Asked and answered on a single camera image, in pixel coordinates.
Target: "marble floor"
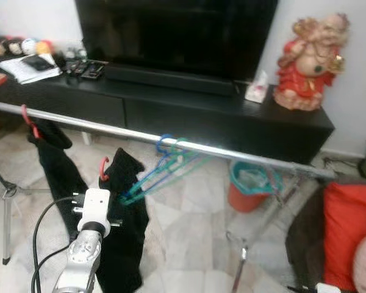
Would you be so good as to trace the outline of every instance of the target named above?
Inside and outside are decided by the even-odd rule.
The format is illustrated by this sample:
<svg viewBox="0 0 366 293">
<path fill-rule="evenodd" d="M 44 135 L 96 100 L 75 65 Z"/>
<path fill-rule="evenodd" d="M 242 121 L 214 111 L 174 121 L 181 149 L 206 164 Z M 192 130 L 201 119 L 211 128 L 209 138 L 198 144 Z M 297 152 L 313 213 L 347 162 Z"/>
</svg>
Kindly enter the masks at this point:
<svg viewBox="0 0 366 293">
<path fill-rule="evenodd" d="M 113 158 L 118 147 L 143 162 L 151 170 L 159 157 L 154 145 L 132 140 L 94 136 L 86 146 L 81 134 L 65 131 L 73 141 L 66 153 L 77 165 L 90 187 L 98 182 L 102 157 Z M 21 187 L 48 188 L 39 165 L 35 147 L 20 127 L 0 138 L 0 172 Z M 150 217 L 140 265 L 144 285 L 138 293 L 228 293 L 239 264 L 240 237 L 248 238 L 265 216 L 271 199 L 250 214 L 235 212 L 227 201 L 229 161 L 213 158 L 195 172 L 147 197 Z M 314 191 L 314 181 L 307 180 L 299 192 L 264 231 L 248 253 L 239 293 L 288 292 L 293 273 L 287 262 L 284 241 L 293 215 Z M 48 193 L 18 194 L 12 209 L 12 258 L 7 266 L 2 259 L 2 213 L 0 188 L 0 292 L 30 292 L 32 232 L 41 211 L 51 201 Z M 234 238 L 228 240 L 226 231 Z M 38 233 L 40 257 L 67 244 L 67 235 L 58 211 L 44 218 Z M 41 270 L 43 292 L 51 292 L 66 257 L 61 253 Z"/>
</svg>

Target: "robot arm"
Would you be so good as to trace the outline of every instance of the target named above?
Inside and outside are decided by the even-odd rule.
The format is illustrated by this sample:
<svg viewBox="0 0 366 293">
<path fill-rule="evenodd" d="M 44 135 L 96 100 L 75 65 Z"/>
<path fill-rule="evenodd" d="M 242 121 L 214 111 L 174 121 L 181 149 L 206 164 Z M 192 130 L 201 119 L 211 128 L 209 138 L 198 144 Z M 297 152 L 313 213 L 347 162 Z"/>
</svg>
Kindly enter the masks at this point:
<svg viewBox="0 0 366 293">
<path fill-rule="evenodd" d="M 53 293 L 91 293 L 100 263 L 102 239 L 110 233 L 107 220 L 110 192 L 89 189 L 85 193 L 79 236 L 68 249 L 68 263 Z"/>
</svg>

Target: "red hook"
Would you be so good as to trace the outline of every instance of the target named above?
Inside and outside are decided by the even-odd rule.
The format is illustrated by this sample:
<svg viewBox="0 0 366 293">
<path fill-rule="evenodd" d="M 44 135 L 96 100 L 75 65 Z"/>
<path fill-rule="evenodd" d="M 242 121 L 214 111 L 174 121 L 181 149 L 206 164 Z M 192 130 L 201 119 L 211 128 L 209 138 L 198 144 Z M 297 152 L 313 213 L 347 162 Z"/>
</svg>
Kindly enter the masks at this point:
<svg viewBox="0 0 366 293">
<path fill-rule="evenodd" d="M 110 177 L 108 175 L 105 175 L 104 174 L 104 164 L 105 163 L 108 163 L 109 162 L 109 158 L 108 157 L 104 157 L 100 163 L 100 166 L 99 166 L 99 176 L 100 176 L 100 179 L 101 181 L 107 181 L 110 179 Z"/>
<path fill-rule="evenodd" d="M 32 128 L 32 133 L 33 133 L 34 137 L 36 139 L 40 139 L 41 135 L 39 134 L 37 125 L 35 125 L 34 122 L 32 122 L 30 120 L 30 118 L 27 116 L 27 108 L 26 108 L 25 104 L 23 104 L 21 106 L 21 110 L 22 110 L 22 117 L 23 117 L 24 121 L 26 122 L 26 124 L 29 125 Z"/>
</svg>

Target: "black cable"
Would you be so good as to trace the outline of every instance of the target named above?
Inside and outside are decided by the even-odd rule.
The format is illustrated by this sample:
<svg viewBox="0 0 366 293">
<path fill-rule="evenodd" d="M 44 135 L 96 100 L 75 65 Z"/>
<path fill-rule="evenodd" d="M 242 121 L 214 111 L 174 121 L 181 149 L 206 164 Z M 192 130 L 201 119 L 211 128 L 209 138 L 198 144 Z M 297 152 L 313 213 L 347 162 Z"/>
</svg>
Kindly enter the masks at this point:
<svg viewBox="0 0 366 293">
<path fill-rule="evenodd" d="M 32 256 L 34 258 L 34 270 L 36 273 L 36 280 L 37 280 L 37 292 L 41 293 L 41 282 L 39 279 L 39 273 L 37 271 L 38 268 L 38 255 L 37 255 L 37 233 L 38 233 L 38 228 L 39 225 L 41 224 L 42 218 L 45 216 L 45 214 L 48 212 L 48 210 L 54 206 L 56 203 L 59 203 L 60 201 L 65 201 L 65 200 L 73 200 L 74 197 L 63 197 L 60 198 L 59 200 L 55 200 L 52 203 L 50 203 L 45 210 L 42 212 L 42 214 L 39 216 L 38 222 L 35 225 L 35 229 L 34 229 L 34 234 L 32 235 Z"/>
<path fill-rule="evenodd" d="M 37 277 L 37 275 L 39 275 L 39 270 L 41 269 L 41 266 L 49 259 L 51 258 L 52 256 L 66 250 L 71 244 L 69 243 L 67 246 L 61 248 L 60 250 L 57 250 L 51 254 L 49 254 L 47 257 L 45 257 L 44 259 L 42 259 L 41 263 L 39 263 L 38 267 L 35 269 L 35 272 L 34 274 L 32 275 L 32 279 L 31 279 L 31 292 L 32 293 L 35 293 L 35 279 Z"/>
</svg>

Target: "red cushion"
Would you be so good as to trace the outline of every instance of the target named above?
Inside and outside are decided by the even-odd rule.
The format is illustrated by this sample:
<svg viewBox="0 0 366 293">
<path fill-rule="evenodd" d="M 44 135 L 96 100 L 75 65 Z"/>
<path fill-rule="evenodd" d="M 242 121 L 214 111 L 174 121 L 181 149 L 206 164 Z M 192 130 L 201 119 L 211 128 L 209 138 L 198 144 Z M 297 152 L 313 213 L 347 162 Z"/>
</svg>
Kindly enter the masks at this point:
<svg viewBox="0 0 366 293">
<path fill-rule="evenodd" d="M 331 183 L 325 190 L 324 282 L 355 291 L 353 259 L 366 236 L 366 186 Z"/>
</svg>

